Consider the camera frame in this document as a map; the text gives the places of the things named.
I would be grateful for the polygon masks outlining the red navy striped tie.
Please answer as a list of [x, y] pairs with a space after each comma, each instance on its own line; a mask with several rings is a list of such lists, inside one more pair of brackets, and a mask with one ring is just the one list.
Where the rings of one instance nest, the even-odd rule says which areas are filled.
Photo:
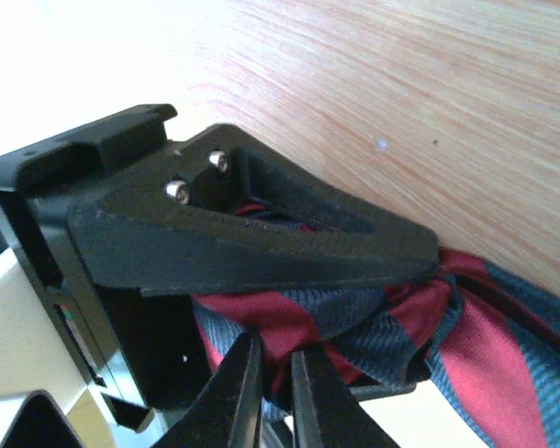
[[560, 447], [560, 299], [471, 254], [439, 247], [436, 235], [368, 203], [307, 206], [284, 217], [266, 203], [231, 215], [300, 231], [359, 234], [361, 244], [277, 245], [276, 253], [314, 251], [342, 261], [396, 256], [425, 276], [382, 270], [330, 273], [309, 263], [289, 269], [300, 283], [279, 284], [282, 265], [242, 259], [266, 274], [257, 293], [202, 295], [195, 318], [208, 362], [218, 367], [239, 333], [258, 329], [272, 394], [267, 419], [287, 414], [288, 361], [321, 343], [348, 385], [410, 385], [429, 380], [492, 447]]

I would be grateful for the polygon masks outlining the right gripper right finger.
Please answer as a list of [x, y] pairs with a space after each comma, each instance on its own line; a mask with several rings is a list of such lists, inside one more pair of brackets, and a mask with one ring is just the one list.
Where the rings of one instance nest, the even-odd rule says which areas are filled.
[[321, 347], [291, 355], [296, 447], [396, 447], [363, 410]]

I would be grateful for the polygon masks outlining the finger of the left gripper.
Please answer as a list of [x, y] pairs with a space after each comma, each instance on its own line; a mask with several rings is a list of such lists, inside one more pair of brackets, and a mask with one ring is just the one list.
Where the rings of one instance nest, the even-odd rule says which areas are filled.
[[351, 394], [357, 401], [370, 401], [407, 395], [416, 389], [416, 384], [383, 385], [383, 384], [354, 384], [349, 386]]
[[369, 287], [432, 275], [431, 229], [311, 175], [240, 128], [220, 124], [157, 151], [97, 204], [121, 226], [95, 279], [143, 296]]

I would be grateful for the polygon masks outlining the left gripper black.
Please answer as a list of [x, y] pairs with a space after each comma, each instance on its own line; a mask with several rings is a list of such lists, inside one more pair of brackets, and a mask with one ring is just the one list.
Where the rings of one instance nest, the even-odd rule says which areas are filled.
[[115, 270], [98, 202], [170, 146], [172, 105], [136, 105], [0, 156], [0, 233], [105, 419], [142, 431], [178, 421], [209, 368], [190, 300], [95, 279]]

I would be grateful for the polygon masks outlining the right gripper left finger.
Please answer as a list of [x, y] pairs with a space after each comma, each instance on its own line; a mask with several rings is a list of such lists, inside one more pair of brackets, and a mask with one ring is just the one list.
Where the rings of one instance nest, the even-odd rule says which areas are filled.
[[261, 404], [261, 338], [243, 333], [187, 413], [155, 445], [258, 447]]

